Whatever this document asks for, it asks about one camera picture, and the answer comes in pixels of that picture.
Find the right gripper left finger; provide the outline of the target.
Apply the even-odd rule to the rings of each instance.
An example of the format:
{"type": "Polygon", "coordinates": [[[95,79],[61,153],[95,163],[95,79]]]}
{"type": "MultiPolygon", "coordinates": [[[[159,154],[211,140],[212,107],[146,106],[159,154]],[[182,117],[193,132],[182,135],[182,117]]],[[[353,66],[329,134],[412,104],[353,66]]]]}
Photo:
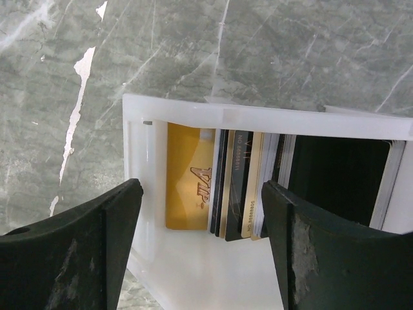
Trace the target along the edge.
{"type": "Polygon", "coordinates": [[[132,178],[1,237],[2,309],[115,309],[141,208],[132,178]]]}

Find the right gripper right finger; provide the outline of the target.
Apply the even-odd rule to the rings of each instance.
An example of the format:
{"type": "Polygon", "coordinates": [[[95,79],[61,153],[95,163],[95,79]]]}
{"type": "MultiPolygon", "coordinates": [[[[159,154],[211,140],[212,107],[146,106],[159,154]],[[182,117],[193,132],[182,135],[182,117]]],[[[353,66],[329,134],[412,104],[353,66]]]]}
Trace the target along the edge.
{"type": "Polygon", "coordinates": [[[285,309],[411,309],[412,234],[372,229],[274,181],[261,191],[285,309]]]}

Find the white card tray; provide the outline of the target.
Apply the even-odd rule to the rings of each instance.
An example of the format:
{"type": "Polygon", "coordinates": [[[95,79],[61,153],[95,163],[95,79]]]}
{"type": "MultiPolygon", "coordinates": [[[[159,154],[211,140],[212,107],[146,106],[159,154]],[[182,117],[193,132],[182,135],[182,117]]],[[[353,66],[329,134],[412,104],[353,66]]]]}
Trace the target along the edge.
{"type": "Polygon", "coordinates": [[[164,309],[281,309],[268,239],[226,242],[205,231],[165,226],[167,125],[304,136],[406,141],[394,205],[384,229],[412,230],[412,119],[327,107],[325,112],[237,105],[225,98],[195,103],[123,96],[125,177],[144,195],[127,264],[164,309]]]}

